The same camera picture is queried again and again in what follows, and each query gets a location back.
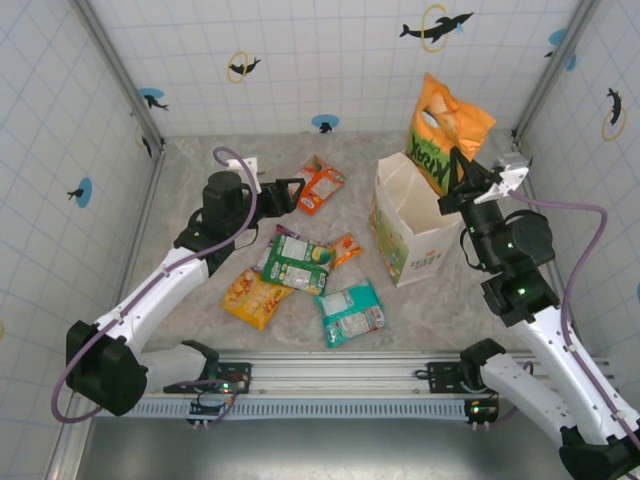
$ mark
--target green snack bag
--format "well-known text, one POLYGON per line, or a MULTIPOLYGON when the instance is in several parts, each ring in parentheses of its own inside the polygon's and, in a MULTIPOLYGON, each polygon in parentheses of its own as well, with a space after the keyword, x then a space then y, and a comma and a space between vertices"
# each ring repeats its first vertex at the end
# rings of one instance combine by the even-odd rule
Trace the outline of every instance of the green snack bag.
POLYGON ((278 235, 262 272, 262 280, 320 295, 333 267, 332 251, 286 235, 278 235))
POLYGON ((382 306, 369 280, 341 292, 316 297, 327 345, 335 347, 363 333, 387 328, 382 306))

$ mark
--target white paper bag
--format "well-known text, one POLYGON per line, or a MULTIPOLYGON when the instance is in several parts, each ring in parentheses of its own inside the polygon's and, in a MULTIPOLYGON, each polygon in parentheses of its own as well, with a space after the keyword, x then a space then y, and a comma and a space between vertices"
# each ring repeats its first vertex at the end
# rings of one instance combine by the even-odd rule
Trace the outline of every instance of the white paper bag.
POLYGON ((378 162, 369 227, 396 287, 435 275, 460 234, 460 214, 440 215, 438 198, 404 153, 378 162))

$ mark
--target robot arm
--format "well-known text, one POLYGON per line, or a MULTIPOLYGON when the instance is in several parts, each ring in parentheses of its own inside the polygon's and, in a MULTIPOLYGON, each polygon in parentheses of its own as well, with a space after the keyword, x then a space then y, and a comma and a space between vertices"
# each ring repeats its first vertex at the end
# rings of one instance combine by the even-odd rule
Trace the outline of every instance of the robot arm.
POLYGON ((490 339, 461 353, 463 381, 511 400, 558 446, 573 478, 617 479, 640 465, 640 416, 561 322, 560 302, 538 271, 555 258, 546 218, 528 210, 502 217, 496 200, 510 195, 528 171, 526 160, 513 155, 515 162, 489 172, 452 150, 451 184, 440 210, 462 215, 479 269, 495 275, 482 283, 487 305, 531 349, 559 395, 524 374, 490 339), (462 182, 453 174, 456 163, 465 173, 462 182))
MULTIPOLYGON (((252 187, 257 186, 253 178, 252 174, 252 187)), ((253 203, 251 189, 238 174, 211 175, 203 190, 203 208, 191 216, 160 266, 93 325, 78 321, 69 329, 67 364, 77 363, 71 367, 67 385, 114 415, 123 415, 146 392, 209 378, 217 368, 218 355, 204 345, 187 341, 165 351, 142 353, 142 349, 175 306, 233 253, 232 239, 241 227, 247 225, 257 234, 262 218, 292 212, 303 187, 301 179, 261 184, 254 189, 260 193, 253 203), (290 185, 297 185, 293 195, 290 185)))

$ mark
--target snack bag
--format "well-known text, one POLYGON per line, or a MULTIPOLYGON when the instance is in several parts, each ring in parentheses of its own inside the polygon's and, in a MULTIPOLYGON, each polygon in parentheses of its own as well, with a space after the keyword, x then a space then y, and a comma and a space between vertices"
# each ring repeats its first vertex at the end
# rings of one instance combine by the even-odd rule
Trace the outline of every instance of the snack bag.
POLYGON ((333 268, 342 265, 350 258, 353 258, 356 255, 362 253, 362 248, 360 248, 360 245, 358 245, 353 239, 352 233, 345 233, 343 236, 337 238, 333 242, 329 242, 327 247, 335 252, 333 268))
POLYGON ((316 297, 316 303, 322 310, 329 347, 387 328, 380 301, 369 280, 326 297, 316 297))
POLYGON ((262 331, 280 300, 292 291, 293 288, 263 282, 260 274, 247 268, 227 290, 222 308, 262 331))
MULTIPOLYGON (((313 215, 347 180, 342 172, 333 168, 320 157, 314 155, 307 164, 302 167, 295 178, 302 178, 305 186, 298 200, 298 208, 309 215, 313 215)), ((296 188, 289 187, 289 193, 295 194, 296 188)))
MULTIPOLYGON (((469 161, 473 160, 494 124, 491 115, 457 100, 445 85, 426 73, 409 126, 405 153, 433 191, 442 197, 449 191, 451 149, 458 147, 469 161)), ((462 175, 459 167, 458 179, 462 175)))
POLYGON ((264 250, 264 252, 262 252, 262 257, 260 257, 260 261, 255 267, 253 267, 254 271, 260 272, 260 273, 264 271, 264 266, 267 263, 267 260, 269 260, 269 254, 271 253, 271 249, 273 248, 273 243, 276 241, 276 237, 278 235, 286 235, 287 237, 297 238, 298 240, 302 240, 304 242, 311 243, 313 245, 321 245, 320 242, 311 240, 310 238, 307 238, 304 235, 300 235, 299 233, 296 233, 293 230, 289 230, 287 227, 283 227, 282 225, 278 224, 276 225, 276 229, 273 232, 273 235, 271 235, 271 240, 269 240, 269 245, 264 250))
POLYGON ((333 252, 322 245, 278 235, 262 280, 320 295, 333 267, 333 252))

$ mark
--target orange snack bag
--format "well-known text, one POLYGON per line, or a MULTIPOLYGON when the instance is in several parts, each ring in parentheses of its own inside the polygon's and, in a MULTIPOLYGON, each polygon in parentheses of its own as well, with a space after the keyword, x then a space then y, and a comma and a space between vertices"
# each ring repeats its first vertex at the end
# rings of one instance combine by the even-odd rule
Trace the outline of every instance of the orange snack bag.
MULTIPOLYGON (((333 168, 320 157, 314 155, 295 178, 303 178, 305 183, 298 208, 304 210, 309 215, 313 215, 327 201, 327 199, 338 190, 347 180, 342 172, 333 168)), ((289 193, 293 195, 296 188, 290 187, 289 193)))
POLYGON ((227 290, 222 308, 262 331, 280 300, 292 291, 291 287, 263 282, 259 273, 247 268, 227 290))
MULTIPOLYGON (((451 149, 458 147, 468 160, 473 160, 495 123, 491 115, 457 100, 445 85, 426 73, 409 126, 405 154, 442 197, 449 190, 451 149)), ((462 175, 459 167, 458 179, 462 175)))
POLYGON ((340 238, 337 238, 333 242, 327 245, 335 254, 335 261, 333 262, 333 268, 338 265, 342 265, 350 258, 355 257, 362 253, 362 248, 353 239, 352 233, 345 233, 340 238))

